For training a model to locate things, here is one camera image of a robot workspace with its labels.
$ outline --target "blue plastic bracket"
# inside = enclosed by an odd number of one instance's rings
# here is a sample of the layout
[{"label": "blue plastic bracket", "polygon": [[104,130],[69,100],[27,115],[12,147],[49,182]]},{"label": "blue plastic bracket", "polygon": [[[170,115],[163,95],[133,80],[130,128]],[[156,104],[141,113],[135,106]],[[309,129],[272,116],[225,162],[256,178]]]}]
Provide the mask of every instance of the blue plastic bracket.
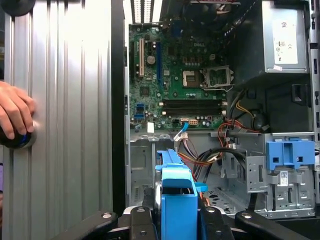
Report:
[{"label": "blue plastic bracket", "polygon": [[291,140],[266,143],[266,167],[269,170],[273,171],[277,166],[298,169],[301,165],[315,164],[315,142],[297,138]]},{"label": "blue plastic bracket", "polygon": [[162,160],[155,167],[162,171],[161,239],[197,240],[198,193],[191,170],[172,149],[157,155]]}]

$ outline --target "metal screw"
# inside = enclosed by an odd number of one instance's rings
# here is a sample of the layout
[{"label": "metal screw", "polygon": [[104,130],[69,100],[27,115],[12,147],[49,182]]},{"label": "metal screw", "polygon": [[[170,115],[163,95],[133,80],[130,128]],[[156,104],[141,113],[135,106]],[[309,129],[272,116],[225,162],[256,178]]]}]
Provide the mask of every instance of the metal screw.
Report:
[{"label": "metal screw", "polygon": [[139,208],[138,210],[137,210],[137,212],[138,213],[143,213],[143,212],[145,212],[146,210],[144,210],[143,208]]},{"label": "metal screw", "polygon": [[108,218],[111,218],[112,217],[112,215],[111,215],[111,213],[105,213],[105,214],[103,214],[103,216],[102,216],[104,219],[108,219]]},{"label": "metal screw", "polygon": [[252,216],[249,213],[246,213],[246,212],[241,213],[241,216],[244,217],[245,219],[252,218]]},{"label": "metal screw", "polygon": [[209,213],[214,213],[216,210],[213,208],[213,207],[211,207],[211,206],[208,206],[207,208],[206,208],[206,210],[209,212]]}]

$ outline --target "pcie slot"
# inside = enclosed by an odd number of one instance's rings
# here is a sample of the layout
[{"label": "pcie slot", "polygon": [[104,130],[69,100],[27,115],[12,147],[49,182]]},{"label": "pcie slot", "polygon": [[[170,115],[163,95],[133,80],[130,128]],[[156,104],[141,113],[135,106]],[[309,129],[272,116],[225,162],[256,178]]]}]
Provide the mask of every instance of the pcie slot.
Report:
[{"label": "pcie slot", "polygon": [[139,39],[139,77],[145,75],[145,39]]},{"label": "pcie slot", "polygon": [[155,44],[155,63],[156,63],[156,79],[160,87],[164,86],[162,80],[162,51],[161,42],[156,42]]},{"label": "pcie slot", "polygon": [[221,100],[164,100],[162,110],[169,116],[221,115]]}]

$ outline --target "pci slot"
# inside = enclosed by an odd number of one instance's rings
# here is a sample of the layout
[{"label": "pci slot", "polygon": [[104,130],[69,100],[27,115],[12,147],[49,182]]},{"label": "pci slot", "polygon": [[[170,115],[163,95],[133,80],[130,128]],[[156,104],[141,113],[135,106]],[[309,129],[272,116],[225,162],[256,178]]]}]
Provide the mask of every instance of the pci slot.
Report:
[{"label": "pci slot", "polygon": [[139,39],[139,77],[145,75],[145,39]]},{"label": "pci slot", "polygon": [[168,116],[221,115],[221,100],[163,100],[162,111]]},{"label": "pci slot", "polygon": [[156,63],[156,79],[158,80],[159,87],[164,86],[162,80],[162,51],[161,42],[157,41],[155,44],[155,63]]},{"label": "pci slot", "polygon": [[130,72],[130,80],[133,82],[135,79],[135,42],[130,42],[129,49],[129,72]]}]

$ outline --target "ribbed metal panel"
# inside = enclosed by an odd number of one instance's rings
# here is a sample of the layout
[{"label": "ribbed metal panel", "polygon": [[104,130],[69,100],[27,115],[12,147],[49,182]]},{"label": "ribbed metal panel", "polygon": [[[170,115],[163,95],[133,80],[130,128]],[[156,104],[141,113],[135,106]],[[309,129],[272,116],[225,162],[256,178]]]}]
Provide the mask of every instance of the ribbed metal panel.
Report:
[{"label": "ribbed metal panel", "polygon": [[34,98],[37,124],[32,148],[3,151],[5,240],[112,209],[111,1],[48,2],[5,20],[5,79]]}]

